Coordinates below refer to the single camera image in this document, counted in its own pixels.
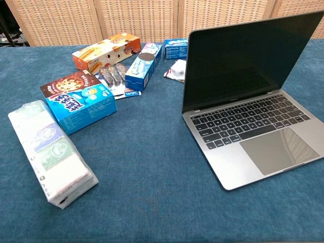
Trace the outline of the grey aluminium laptop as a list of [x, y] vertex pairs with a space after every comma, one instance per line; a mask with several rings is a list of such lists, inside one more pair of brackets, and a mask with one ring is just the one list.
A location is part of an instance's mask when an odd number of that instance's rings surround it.
[[324, 158], [324, 122], [282, 89], [323, 16], [189, 34], [183, 119], [224, 189]]

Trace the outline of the wicker folding screen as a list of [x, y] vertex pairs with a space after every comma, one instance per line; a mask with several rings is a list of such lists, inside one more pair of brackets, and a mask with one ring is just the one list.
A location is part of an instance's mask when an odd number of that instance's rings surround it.
[[31, 46], [85, 45], [120, 32], [142, 41], [324, 10], [324, 0], [0, 0]]

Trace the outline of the blue table cloth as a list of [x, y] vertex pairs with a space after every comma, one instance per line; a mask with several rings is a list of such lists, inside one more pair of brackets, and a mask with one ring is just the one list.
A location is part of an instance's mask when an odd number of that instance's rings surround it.
[[225, 191], [182, 118], [161, 59], [141, 96], [70, 139], [99, 179], [47, 202], [8, 114], [74, 73], [77, 46], [0, 48], [0, 243], [324, 241], [324, 159]]

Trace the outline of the clear pack of tissue packets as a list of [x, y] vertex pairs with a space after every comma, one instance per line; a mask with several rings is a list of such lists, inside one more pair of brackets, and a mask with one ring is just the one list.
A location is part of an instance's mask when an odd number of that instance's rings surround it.
[[43, 101], [23, 104], [8, 117], [49, 203], [64, 209], [98, 184]]

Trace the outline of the small white foil packet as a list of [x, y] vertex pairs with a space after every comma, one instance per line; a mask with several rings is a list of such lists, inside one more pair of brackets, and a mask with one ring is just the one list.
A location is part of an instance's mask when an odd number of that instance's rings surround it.
[[186, 60], [177, 60], [170, 69], [164, 73], [164, 77], [179, 82], [185, 81]]

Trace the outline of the blue and brown cookie box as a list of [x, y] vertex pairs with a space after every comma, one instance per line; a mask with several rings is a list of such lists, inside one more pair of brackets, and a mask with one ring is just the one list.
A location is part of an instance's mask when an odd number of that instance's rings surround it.
[[39, 88], [68, 135], [117, 111], [112, 92], [87, 70], [77, 71]]

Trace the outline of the slim light blue cookie box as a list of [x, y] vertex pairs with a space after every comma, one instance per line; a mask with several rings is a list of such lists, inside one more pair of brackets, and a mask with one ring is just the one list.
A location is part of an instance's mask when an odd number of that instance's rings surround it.
[[125, 86], [135, 91], [143, 91], [157, 67], [162, 45], [146, 43], [125, 76]]

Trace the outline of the orange biscuit box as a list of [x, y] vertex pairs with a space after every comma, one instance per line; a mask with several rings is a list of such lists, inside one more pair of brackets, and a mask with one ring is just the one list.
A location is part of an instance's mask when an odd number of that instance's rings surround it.
[[72, 57], [77, 69], [97, 74], [101, 67], [115, 65], [140, 51], [140, 38], [124, 32], [76, 51]]

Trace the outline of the blue and pink cookie box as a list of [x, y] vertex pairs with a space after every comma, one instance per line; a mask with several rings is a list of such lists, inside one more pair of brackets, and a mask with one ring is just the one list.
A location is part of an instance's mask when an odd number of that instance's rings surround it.
[[166, 39], [164, 41], [165, 59], [186, 59], [188, 49], [187, 38]]

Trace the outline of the blue cookie pack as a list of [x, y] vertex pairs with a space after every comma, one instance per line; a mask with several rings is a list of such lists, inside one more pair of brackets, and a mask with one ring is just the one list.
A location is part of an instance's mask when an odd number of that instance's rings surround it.
[[115, 100], [141, 96], [141, 91], [135, 91], [125, 86], [125, 74], [128, 68], [117, 63], [108, 67], [100, 67], [95, 77], [114, 95]]

